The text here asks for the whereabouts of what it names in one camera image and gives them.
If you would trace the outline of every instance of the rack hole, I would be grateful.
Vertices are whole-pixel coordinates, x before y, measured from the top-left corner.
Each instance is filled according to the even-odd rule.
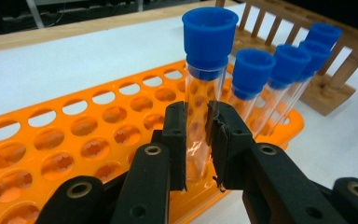
[[[290,124],[290,119],[289,119],[289,118],[282,118],[282,119],[281,119],[281,124],[283,124],[283,125],[288,125],[288,124]]]
[[[221,99],[226,99],[228,97],[229,90],[228,88],[223,88]]]
[[[157,87],[162,84],[161,77],[146,77],[143,83],[148,87]]]
[[[185,93],[186,91],[186,83],[184,81],[179,82],[178,84],[176,84],[176,88],[180,91]]]
[[[124,95],[134,95],[141,90],[141,87],[136,83],[125,83],[118,90]]]
[[[266,105],[266,101],[262,99],[261,97],[257,97],[257,100],[255,101],[255,107],[262,108]]]
[[[76,115],[85,111],[87,109],[87,106],[88,104],[86,101],[73,101],[66,104],[62,108],[62,112],[66,115]]]
[[[147,97],[138,97],[131,101],[130,107],[136,112],[144,112],[153,107],[153,102]]]
[[[191,82],[190,83],[190,93],[196,94],[197,91],[199,91],[199,85],[197,84],[197,82]]]
[[[63,132],[49,129],[40,133],[34,140],[34,147],[38,150],[49,150],[58,147],[63,142]]]
[[[194,101],[194,106],[195,107],[204,107],[204,106],[206,106],[205,98],[203,98],[202,96],[197,97],[196,100]]]
[[[209,98],[214,99],[215,96],[216,96],[214,86],[209,86],[207,91],[206,91],[206,94],[208,95]]]
[[[50,124],[57,117],[57,113],[54,110],[43,110],[36,112],[29,119],[28,123],[32,127],[43,127]]]
[[[58,154],[43,162],[42,176],[48,180],[59,179],[69,174],[73,166],[74,159],[69,154]]]
[[[204,135],[204,129],[200,120],[192,120],[188,128],[188,135],[191,141],[200,141]]]
[[[76,120],[71,125],[71,132],[76,136],[85,136],[92,133],[98,126],[97,120],[93,117],[84,117]]]
[[[20,130],[20,124],[17,121],[6,121],[0,123],[0,141],[12,137]]]
[[[155,92],[155,96],[162,102],[170,102],[176,99],[176,93],[167,88],[159,89]]]
[[[133,217],[142,218],[146,216],[146,209],[143,205],[136,205],[131,209]]]
[[[0,178],[0,203],[9,203],[20,198],[31,187],[33,178],[26,171],[16,172]]]
[[[108,123],[117,123],[124,120],[126,117],[127,111],[118,106],[106,109],[103,112],[103,120]]]
[[[7,168],[22,159],[25,145],[20,143],[5,144],[0,147],[0,169]]]
[[[95,173],[95,177],[99,178],[103,183],[121,175],[124,172],[123,168],[118,164],[110,163],[99,168]]]
[[[147,130],[162,130],[164,117],[159,114],[149,115],[144,120],[144,126]]]
[[[116,96],[112,91],[101,91],[92,97],[92,102],[97,105],[107,105],[115,100]]]
[[[306,207],[305,211],[307,212],[307,214],[310,217],[314,217],[316,219],[322,219],[323,218],[323,214],[321,211],[319,211],[319,209],[315,208],[315,207]]]
[[[181,78],[183,75],[181,72],[179,72],[178,70],[168,70],[164,73],[164,76],[169,78],[169,79],[179,79]]]
[[[86,160],[100,160],[109,153],[109,144],[103,139],[94,139],[81,149],[81,156]]]
[[[35,223],[39,213],[39,209],[34,205],[23,205],[10,211],[1,223]]]
[[[115,141],[119,145],[131,146],[141,139],[141,132],[134,126],[125,126],[115,132]]]

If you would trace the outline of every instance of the white table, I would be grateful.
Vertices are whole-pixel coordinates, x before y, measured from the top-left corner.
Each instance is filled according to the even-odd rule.
[[[244,5],[228,8],[241,16]],[[75,30],[72,34],[74,36],[63,35],[66,38],[58,40],[51,40],[54,39],[51,38],[51,32],[65,32],[64,26],[57,27],[56,30],[44,29],[43,33],[18,34],[29,34],[30,44],[33,45],[19,40],[18,44],[0,48],[0,115],[183,60],[186,55],[181,17],[171,17],[175,16],[174,13],[166,15],[159,12],[161,11],[156,10],[148,13],[168,19],[107,28],[98,32],[91,28],[89,31],[93,33],[89,34],[82,34],[78,25],[68,26],[68,29]],[[251,20],[247,24],[254,24],[255,16],[251,14],[249,18]],[[283,23],[282,26],[274,40],[275,44],[284,41],[291,25]],[[260,34],[267,34],[267,31],[268,28],[263,24]],[[306,33],[307,31],[301,31],[295,44]],[[43,34],[46,39],[32,41],[32,35],[40,35],[43,39]],[[3,46],[10,42],[11,36],[15,35],[0,36]],[[338,60],[344,60],[345,57],[346,55],[340,55]],[[329,116],[323,117],[301,103],[296,105],[306,127],[290,143],[287,153],[311,180],[328,188],[333,186],[337,178],[358,177],[358,70],[355,73],[348,83],[357,92]],[[233,192],[194,223],[243,223],[246,218],[241,193]]]

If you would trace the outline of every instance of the orange test tube rack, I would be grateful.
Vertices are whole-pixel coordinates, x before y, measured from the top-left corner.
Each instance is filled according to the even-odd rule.
[[[181,61],[0,116],[0,223],[34,223],[67,179],[92,175],[107,182],[126,172],[135,150],[162,129],[165,107],[185,99],[185,75]],[[256,141],[287,146],[304,126],[295,110],[289,119]],[[199,183],[171,192],[171,223],[194,219],[228,193],[219,191],[214,175],[209,162]]]

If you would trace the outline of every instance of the test tube rack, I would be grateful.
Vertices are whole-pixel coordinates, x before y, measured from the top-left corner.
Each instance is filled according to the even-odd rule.
[[[285,41],[286,44],[293,44],[300,29],[309,30],[315,22],[333,24],[343,31],[342,37],[333,47],[330,58],[304,91],[301,101],[326,116],[354,94],[355,89],[346,82],[358,68],[358,29],[282,0],[241,0],[241,2],[246,3],[246,7],[236,31],[232,55],[235,56],[238,50],[244,48],[263,49],[273,53],[275,46],[272,41],[282,21],[289,21],[293,24]],[[216,0],[218,7],[224,4],[225,0]],[[258,10],[258,14],[253,29],[248,31],[245,30],[245,25],[252,9]],[[267,38],[263,38],[259,35],[259,31],[267,13],[275,16],[275,19]],[[351,53],[344,62],[336,62],[338,54],[344,48],[351,49]],[[333,63],[338,63],[339,68],[334,75],[330,76],[326,73]]]
[[[230,90],[227,68],[223,94]],[[185,98],[186,62],[168,64],[0,116],[0,223],[34,223],[64,181],[92,175],[104,183],[126,172],[135,150],[162,129],[167,105]],[[257,142],[285,147],[304,122],[290,122]],[[171,192],[170,221],[188,222],[223,198],[212,179]]]

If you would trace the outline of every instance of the dark background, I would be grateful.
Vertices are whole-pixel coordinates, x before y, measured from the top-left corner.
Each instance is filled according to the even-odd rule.
[[[198,0],[144,0],[144,10],[170,7]],[[330,19],[358,29],[358,0],[285,0]],[[38,6],[45,26],[93,20],[137,11],[134,0],[88,0],[68,4]],[[68,11],[71,8],[82,10]],[[26,0],[0,0],[0,35],[36,29]]]

